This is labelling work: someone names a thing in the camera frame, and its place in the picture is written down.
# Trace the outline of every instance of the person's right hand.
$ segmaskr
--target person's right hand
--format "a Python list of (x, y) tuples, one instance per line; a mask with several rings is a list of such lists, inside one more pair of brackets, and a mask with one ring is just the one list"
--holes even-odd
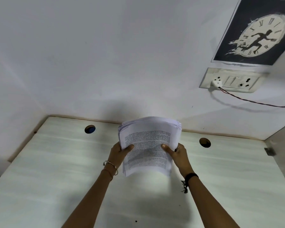
[(170, 147), (165, 144), (162, 144), (161, 147), (164, 151), (170, 154), (184, 178), (187, 174), (194, 173), (187, 156), (187, 150), (182, 144), (179, 143), (175, 151), (171, 150)]

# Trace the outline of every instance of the black thread bracelet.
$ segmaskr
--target black thread bracelet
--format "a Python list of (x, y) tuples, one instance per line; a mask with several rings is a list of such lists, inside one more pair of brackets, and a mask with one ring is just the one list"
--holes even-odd
[(181, 182), (183, 183), (183, 187), (184, 187), (184, 190), (182, 192), (184, 192), (185, 194), (188, 193), (188, 189), (187, 189), (187, 187), (189, 186), (188, 182), (189, 182), (190, 178), (192, 178), (194, 176), (198, 177), (198, 175), (196, 173), (190, 173), (190, 174), (186, 175), (184, 181), (181, 180)]

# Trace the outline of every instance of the hand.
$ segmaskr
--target hand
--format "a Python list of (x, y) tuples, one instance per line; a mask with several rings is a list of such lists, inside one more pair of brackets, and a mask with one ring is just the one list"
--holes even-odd
[(182, 144), (179, 143), (175, 151), (171, 150), (170, 147), (165, 144), (162, 144), (161, 147), (164, 151), (170, 154), (184, 178), (187, 174), (194, 173), (187, 156), (187, 150)]
[[(122, 150), (119, 142), (117, 142), (111, 149), (108, 161), (111, 162), (113, 165), (115, 165), (116, 168), (118, 169), (118, 167), (120, 167), (122, 161), (125, 159), (125, 156), (131, 150), (133, 150), (133, 148), (134, 148), (134, 145), (129, 145), (127, 148)], [(107, 163), (105, 165), (105, 169), (109, 170), (112, 175), (114, 175), (116, 173), (116, 169), (114, 168), (113, 165), (111, 165), (110, 163)]]

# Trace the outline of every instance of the power outlet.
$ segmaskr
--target power outlet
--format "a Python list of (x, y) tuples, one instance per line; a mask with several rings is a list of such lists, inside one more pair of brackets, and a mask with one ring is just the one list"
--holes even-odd
[(268, 73), (208, 68), (200, 88), (209, 89), (211, 81), (220, 80), (227, 91), (253, 93), (267, 76)]

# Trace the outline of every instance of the cable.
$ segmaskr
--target cable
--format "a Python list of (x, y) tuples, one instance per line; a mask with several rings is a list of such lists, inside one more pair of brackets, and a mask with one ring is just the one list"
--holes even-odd
[(233, 97), (236, 97), (237, 99), (240, 99), (240, 100), (243, 100), (243, 101), (248, 101), (248, 102), (252, 102), (252, 103), (256, 103), (256, 104), (260, 104), (260, 105), (268, 105), (268, 106), (272, 106), (272, 107), (285, 108), (285, 106), (270, 105), (270, 104), (265, 104), (265, 103), (260, 103), (260, 102), (255, 102), (255, 101), (250, 101), (250, 100), (247, 100), (247, 99), (242, 99), (242, 98), (240, 98), (240, 97), (237, 97), (237, 96), (235, 96), (235, 95), (233, 95), (233, 94), (229, 93), (228, 91), (224, 90), (224, 89), (223, 89), (223, 88), (221, 88), (221, 87), (218, 87), (218, 88), (219, 88), (223, 93), (225, 93), (225, 94), (229, 94), (229, 95), (231, 95), (231, 96), (233, 96)]

